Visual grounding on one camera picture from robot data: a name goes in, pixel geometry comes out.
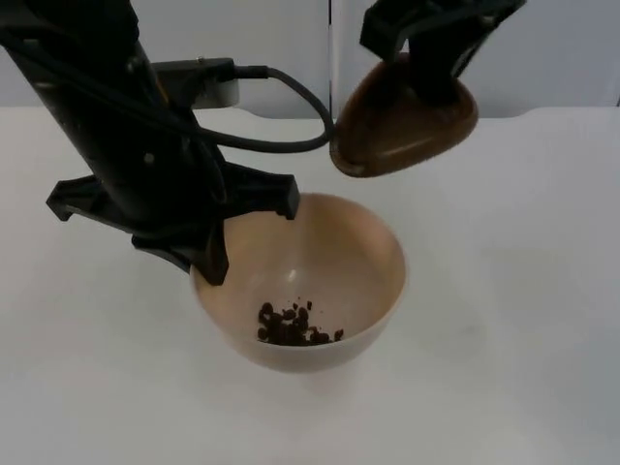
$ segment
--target brown scoop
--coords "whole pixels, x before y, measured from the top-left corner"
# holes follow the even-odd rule
[[[458,101],[431,107],[409,85],[409,55],[382,62],[362,81],[336,124],[330,154],[353,177],[403,170],[454,147],[478,122],[478,107],[457,82]]]

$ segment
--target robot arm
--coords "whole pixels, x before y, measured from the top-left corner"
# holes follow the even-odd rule
[[[218,148],[325,144],[328,111],[293,79],[267,67],[235,67],[230,59],[153,67],[126,0],[71,0],[62,9],[48,0],[12,0],[0,7],[0,26],[0,42],[93,172],[51,193],[47,204],[61,220],[79,214],[123,230],[138,249],[186,271],[194,265],[217,285],[228,270],[225,219],[258,210],[295,217],[293,176],[227,163]],[[200,128],[191,105],[205,82],[272,76],[310,96],[328,122],[325,135],[295,144]]]

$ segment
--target beige bowl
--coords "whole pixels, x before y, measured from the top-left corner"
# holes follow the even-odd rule
[[[294,221],[275,213],[227,220],[231,267],[221,287],[192,269],[199,300],[243,356],[279,371],[310,372],[349,361],[379,336],[406,281],[402,248],[386,224],[363,206],[307,194]],[[282,347],[260,342],[258,313],[313,302],[310,326],[340,342]]]

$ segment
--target white tabletop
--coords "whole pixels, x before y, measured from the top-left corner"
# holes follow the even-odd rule
[[[316,121],[203,113],[294,140]],[[384,217],[411,283],[357,361],[293,376],[229,349],[187,276],[45,200],[88,173],[39,108],[0,110],[0,462],[550,465],[620,457],[620,111],[483,120],[451,152],[352,180],[326,149],[227,150]]]

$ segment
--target white wall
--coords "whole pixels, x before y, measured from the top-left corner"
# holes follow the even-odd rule
[[[293,75],[327,103],[326,0],[133,0],[141,41],[152,61],[229,56],[238,64],[269,65]],[[37,105],[36,94],[4,50],[0,106]],[[282,84],[241,86],[241,106],[273,116],[312,116]]]
[[[333,0],[338,109],[376,58],[357,45],[372,0]],[[620,1],[529,0],[502,25],[463,79],[483,116],[536,107],[613,106],[620,96]]]

